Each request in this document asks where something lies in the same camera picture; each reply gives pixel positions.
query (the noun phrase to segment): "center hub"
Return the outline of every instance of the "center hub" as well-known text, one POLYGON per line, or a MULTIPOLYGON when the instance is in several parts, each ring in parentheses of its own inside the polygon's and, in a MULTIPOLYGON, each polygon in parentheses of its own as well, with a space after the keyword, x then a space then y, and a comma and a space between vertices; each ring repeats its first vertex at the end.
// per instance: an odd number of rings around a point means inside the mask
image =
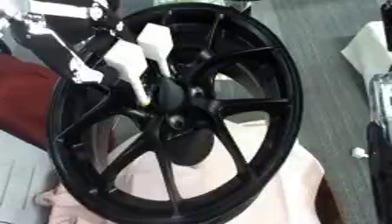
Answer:
POLYGON ((185 98, 185 90, 179 84, 170 78, 161 78, 157 100, 164 113, 178 109, 185 98))

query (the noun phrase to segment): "pink fabric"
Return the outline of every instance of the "pink fabric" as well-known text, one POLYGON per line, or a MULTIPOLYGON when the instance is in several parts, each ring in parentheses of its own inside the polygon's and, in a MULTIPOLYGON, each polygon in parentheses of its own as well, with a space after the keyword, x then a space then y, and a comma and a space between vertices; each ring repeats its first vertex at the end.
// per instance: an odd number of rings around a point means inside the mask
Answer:
MULTIPOLYGON (((267 123, 227 123, 235 141, 249 161, 257 152, 267 130, 267 123)), ((113 161, 133 139, 119 146, 108 158, 113 161)), ((235 166, 219 141, 211 155, 194 167, 173 166, 176 183, 184 198, 191 198, 220 186, 235 175, 235 166)), ((324 170, 319 162, 301 145, 292 153, 260 196, 244 213, 230 224, 319 224, 314 201, 324 170)), ((151 200, 167 200, 158 162, 152 153, 140 157, 125 168, 115 182, 121 190, 151 200)), ((79 205, 65 189, 44 193, 40 204, 52 205, 50 224, 109 224, 107 220, 79 205)))

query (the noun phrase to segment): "gray carpet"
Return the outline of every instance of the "gray carpet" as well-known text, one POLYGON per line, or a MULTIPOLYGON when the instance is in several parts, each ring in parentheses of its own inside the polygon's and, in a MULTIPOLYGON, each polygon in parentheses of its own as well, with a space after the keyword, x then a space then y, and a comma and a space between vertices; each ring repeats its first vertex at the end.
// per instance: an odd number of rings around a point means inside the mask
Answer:
POLYGON ((346 223, 375 224, 366 160, 350 157, 366 147, 369 120, 363 81, 340 50, 367 22, 380 20, 376 0, 263 0, 254 16, 288 46, 304 87, 300 143, 326 169, 346 223))

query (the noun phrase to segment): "black wheel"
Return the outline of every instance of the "black wheel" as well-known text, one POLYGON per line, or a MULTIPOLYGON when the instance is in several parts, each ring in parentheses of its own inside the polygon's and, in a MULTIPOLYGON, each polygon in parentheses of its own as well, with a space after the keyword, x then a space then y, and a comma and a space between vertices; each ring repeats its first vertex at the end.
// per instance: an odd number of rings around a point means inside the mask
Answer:
MULTIPOLYGON (((150 62, 144 81, 154 97, 148 108, 138 107, 130 85, 116 78, 99 86, 60 80, 52 97, 48 137, 49 154, 62 182, 88 209, 117 223, 222 223, 234 218, 277 172, 298 135, 302 91, 291 56, 266 26, 216 5, 168 4, 142 10, 127 17, 125 23, 136 34, 147 23, 171 27, 175 49, 169 62, 173 78, 157 78, 159 73, 150 62), (240 83, 252 98, 217 97, 217 74, 240 83), (86 105, 86 92, 94 92, 96 100, 84 108, 87 112, 75 115, 76 108, 86 105), (269 114, 269 130, 248 163, 223 119, 252 111, 269 114), (178 114, 185 122, 173 126, 167 117, 178 114), (118 159, 98 172, 82 134, 116 115, 132 119, 142 133, 118 159), (165 146, 177 137, 202 130, 214 133, 224 144, 237 175, 211 192, 184 199, 173 177, 176 158, 165 146), (147 151, 157 155, 167 201, 129 195, 114 184, 118 173, 147 151)), ((189 150, 183 153, 193 155, 189 150)), ((208 153, 209 149, 205 150, 203 158, 208 153)))

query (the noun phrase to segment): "red fabric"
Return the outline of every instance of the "red fabric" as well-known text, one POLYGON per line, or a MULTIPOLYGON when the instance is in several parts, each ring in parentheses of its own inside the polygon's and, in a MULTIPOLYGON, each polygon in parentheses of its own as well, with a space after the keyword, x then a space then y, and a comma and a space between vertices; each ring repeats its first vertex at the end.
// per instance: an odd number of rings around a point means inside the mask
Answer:
POLYGON ((0 54, 0 129, 46 147, 46 110, 58 75, 0 54))

